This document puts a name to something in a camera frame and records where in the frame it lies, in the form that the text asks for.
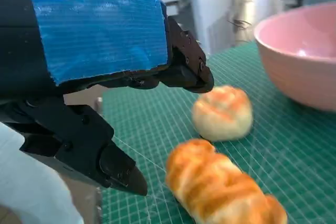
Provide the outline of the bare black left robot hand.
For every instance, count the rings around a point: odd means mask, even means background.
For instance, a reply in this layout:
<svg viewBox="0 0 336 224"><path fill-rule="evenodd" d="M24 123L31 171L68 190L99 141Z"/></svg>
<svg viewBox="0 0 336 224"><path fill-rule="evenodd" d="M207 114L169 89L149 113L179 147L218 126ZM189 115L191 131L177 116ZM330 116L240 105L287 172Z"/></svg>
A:
<svg viewBox="0 0 336 224"><path fill-rule="evenodd" d="M161 0L1 0L1 122L24 137L21 152L54 170L145 196L110 124L64 95L160 83L193 93L214 86L203 50Z"/></svg>

